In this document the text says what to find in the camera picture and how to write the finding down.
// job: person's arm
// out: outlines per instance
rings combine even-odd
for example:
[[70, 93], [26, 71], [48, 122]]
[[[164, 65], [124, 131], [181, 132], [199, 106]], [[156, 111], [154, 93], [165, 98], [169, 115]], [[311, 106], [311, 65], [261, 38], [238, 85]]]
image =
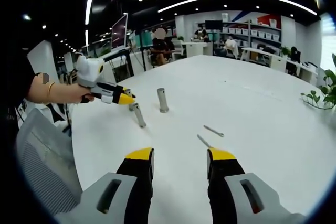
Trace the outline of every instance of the person's arm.
[[157, 53], [157, 54], [164, 53], [163, 50], [156, 50], [156, 49], [154, 49], [154, 48], [151, 48], [151, 52], [154, 52], [154, 53]]
[[[81, 97], [90, 94], [89, 89], [83, 88], [77, 84], [53, 84], [50, 80], [47, 84], [43, 84], [43, 73], [35, 76], [32, 66], [26, 56], [21, 57], [17, 62], [12, 63], [12, 67], [16, 67], [11, 85], [15, 92], [15, 102], [20, 103], [24, 98], [33, 103], [78, 103]], [[86, 96], [90, 101], [93, 96]]]
[[90, 101], [94, 99], [94, 97], [89, 95], [89, 89], [78, 84], [55, 83], [50, 86], [51, 84], [52, 82], [43, 84], [42, 79], [36, 76], [30, 85], [27, 100], [34, 103], [79, 103], [83, 95], [86, 95]]
[[171, 40], [166, 39], [165, 40], [165, 44], [166, 44], [166, 50], [163, 51], [164, 55], [170, 55], [171, 53], [174, 52], [175, 50], [175, 46], [174, 44], [171, 42]]
[[236, 50], [236, 48], [238, 48], [238, 44], [235, 40], [232, 41], [231, 48], [232, 48], [232, 51]]

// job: office chair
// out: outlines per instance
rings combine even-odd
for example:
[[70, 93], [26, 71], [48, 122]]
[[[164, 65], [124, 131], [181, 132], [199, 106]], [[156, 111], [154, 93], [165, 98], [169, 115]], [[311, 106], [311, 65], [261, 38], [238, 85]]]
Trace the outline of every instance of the office chair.
[[175, 52], [172, 53], [172, 57], [173, 57], [173, 61], [176, 61], [177, 59], [180, 59], [184, 56], [184, 48], [182, 45], [182, 41], [180, 40], [173, 41], [173, 44], [175, 47]]
[[[292, 47], [289, 58], [292, 61], [301, 63], [300, 57], [301, 57], [301, 52], [298, 51], [296, 49], [296, 47]], [[291, 64], [291, 63], [288, 62], [288, 63], [286, 63], [286, 69], [287, 69], [287, 74], [290, 74], [291, 76], [297, 76], [296, 75], [297, 67], [295, 65], [293, 65], [293, 64]]]
[[80, 202], [71, 138], [33, 109], [21, 125], [16, 153], [23, 174], [41, 204], [52, 214], [68, 212]]

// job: computer monitor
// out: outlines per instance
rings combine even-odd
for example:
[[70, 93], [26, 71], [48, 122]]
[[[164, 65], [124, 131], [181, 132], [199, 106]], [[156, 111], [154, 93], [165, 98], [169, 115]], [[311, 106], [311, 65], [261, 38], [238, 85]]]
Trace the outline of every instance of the computer monitor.
[[111, 49], [126, 47], [128, 14], [122, 16], [113, 26], [111, 32]]
[[221, 30], [223, 29], [223, 21], [221, 20], [206, 20], [205, 28], [209, 30]]

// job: metal rod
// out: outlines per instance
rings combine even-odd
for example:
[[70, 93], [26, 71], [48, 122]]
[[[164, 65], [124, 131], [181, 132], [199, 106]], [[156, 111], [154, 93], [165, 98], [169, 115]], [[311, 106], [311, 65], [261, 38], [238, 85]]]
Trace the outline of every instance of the metal rod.
[[209, 126], [206, 126], [206, 125], [204, 125], [204, 127], [205, 127], [207, 130], [210, 130], [211, 132], [217, 134], [218, 136], [220, 136], [220, 137], [224, 137], [224, 134], [223, 134], [223, 133], [220, 133], [220, 132], [218, 132], [218, 131], [216, 131], [216, 130], [214, 130], [214, 129], [210, 128]]
[[159, 96], [159, 103], [160, 103], [160, 112], [166, 113], [169, 111], [169, 108], [167, 105], [166, 94], [165, 94], [164, 88], [159, 88], [157, 90], [158, 90], [157, 94]]
[[[125, 90], [125, 94], [128, 95], [129, 97], [132, 97], [132, 92], [131, 92], [130, 89], [126, 89], [126, 90]], [[133, 110], [134, 110], [133, 105], [134, 105], [134, 103], [128, 105], [128, 109], [129, 109], [130, 111], [133, 111]]]
[[133, 104], [133, 108], [134, 108], [135, 115], [137, 116], [136, 118], [138, 119], [140, 128], [145, 128], [146, 127], [146, 123], [145, 123], [145, 121], [143, 119], [143, 116], [141, 114], [141, 110], [140, 110], [139, 104], [138, 103], [134, 103]]
[[206, 147], [212, 148], [211, 145], [207, 141], [205, 141], [204, 138], [202, 138], [200, 135], [197, 135], [198, 139], [202, 141], [203, 144], [205, 144]]

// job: black sleeve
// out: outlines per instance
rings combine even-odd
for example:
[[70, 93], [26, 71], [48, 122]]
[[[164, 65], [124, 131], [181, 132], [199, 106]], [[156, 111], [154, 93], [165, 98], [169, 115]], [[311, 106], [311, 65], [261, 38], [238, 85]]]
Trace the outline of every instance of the black sleeve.
[[160, 40], [156, 38], [153, 39], [153, 49], [158, 50], [158, 51], [163, 50]]
[[169, 40], [169, 41], [167, 42], [167, 44], [168, 44], [169, 50], [175, 50], [174, 43], [172, 43], [171, 40]]
[[35, 73], [27, 56], [13, 56], [8, 61], [8, 65], [7, 69], [10, 78], [7, 80], [9, 82], [10, 100], [14, 106], [19, 106], [28, 95]]

